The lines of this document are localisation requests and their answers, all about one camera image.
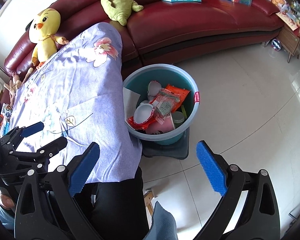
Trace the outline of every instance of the wooden stool leg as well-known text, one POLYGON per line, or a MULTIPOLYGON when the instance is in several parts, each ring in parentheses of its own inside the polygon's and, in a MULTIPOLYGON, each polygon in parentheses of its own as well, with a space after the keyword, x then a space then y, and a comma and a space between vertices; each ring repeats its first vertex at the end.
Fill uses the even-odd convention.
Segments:
POLYGON ((289 57, 288 57, 288 63, 290 63, 290 59, 291 59, 292 54, 289 53, 289 57))
POLYGON ((145 200, 145 206, 148 208, 148 211, 150 215, 153 214, 153 206, 151 203, 151 200, 154 198, 152 191, 148 191, 146 194, 143 195, 143 198, 145 200))

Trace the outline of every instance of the plush toy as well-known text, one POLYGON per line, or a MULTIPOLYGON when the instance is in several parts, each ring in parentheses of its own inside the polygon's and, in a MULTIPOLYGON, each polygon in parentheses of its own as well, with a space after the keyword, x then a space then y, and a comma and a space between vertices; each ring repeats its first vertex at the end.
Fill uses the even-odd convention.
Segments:
POLYGON ((10 80, 10 82, 9 82, 9 85, 8 84, 3 85, 7 90, 9 90, 10 106, 14 105, 14 98, 16 95, 16 91, 27 81, 27 79, 29 78, 29 76, 31 75, 32 72, 33 72, 33 68, 29 68, 23 82, 21 82, 19 76, 14 73, 12 75, 13 76, 12 80, 10 80))
POLYGON ((101 0, 101 5, 109 18, 118 21, 122 26, 127 25, 132 10, 139 12, 143 9, 134 0, 101 0))
POLYGON ((29 29, 30 41, 36 43, 32 53, 32 63, 36 66, 39 60, 40 69, 44 62, 57 52, 56 43, 68 44, 65 37, 55 36, 60 27, 60 14, 55 9, 45 9, 40 12, 31 23, 29 29))

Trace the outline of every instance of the dark gray bucket stand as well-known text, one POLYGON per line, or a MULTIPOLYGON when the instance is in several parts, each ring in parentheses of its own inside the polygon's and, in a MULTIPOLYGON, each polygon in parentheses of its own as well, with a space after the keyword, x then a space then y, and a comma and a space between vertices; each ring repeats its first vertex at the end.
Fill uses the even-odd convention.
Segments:
POLYGON ((141 140, 143 155, 148 158, 165 156, 184 160, 189 154, 189 130, 188 127, 180 140, 170 145, 159 145, 151 141, 141 140))

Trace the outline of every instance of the yellow chick plush toy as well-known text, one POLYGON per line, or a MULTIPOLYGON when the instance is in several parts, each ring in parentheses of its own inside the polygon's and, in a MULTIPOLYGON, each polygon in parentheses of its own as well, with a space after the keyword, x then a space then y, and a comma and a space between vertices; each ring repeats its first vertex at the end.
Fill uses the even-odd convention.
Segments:
POLYGON ((40 12, 31 23, 29 29, 29 39, 36 43, 32 53, 32 63, 37 69, 40 69, 44 62, 57 52, 57 45, 68 44, 69 41, 65 37, 55 36, 60 27, 60 14, 55 9, 45 9, 40 12))

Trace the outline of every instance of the metal screw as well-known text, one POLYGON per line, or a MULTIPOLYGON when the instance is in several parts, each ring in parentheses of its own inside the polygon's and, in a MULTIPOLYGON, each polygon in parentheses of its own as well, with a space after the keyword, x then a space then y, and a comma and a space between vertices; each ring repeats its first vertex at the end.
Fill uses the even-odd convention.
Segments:
POLYGON ((266 170, 261 170, 261 175, 262 176, 267 176, 268 175, 268 171, 266 171, 266 170))
POLYGON ((58 168, 57 168, 57 172, 63 172, 65 169, 66 169, 65 166, 60 165, 60 166, 58 166, 58 168))
POLYGON ((32 176, 34 174, 34 170, 29 170, 27 174, 28 176, 32 176))
POLYGON ((230 169, 231 169, 231 171, 238 171, 239 170, 238 166, 234 165, 234 164, 230 165, 230 169))

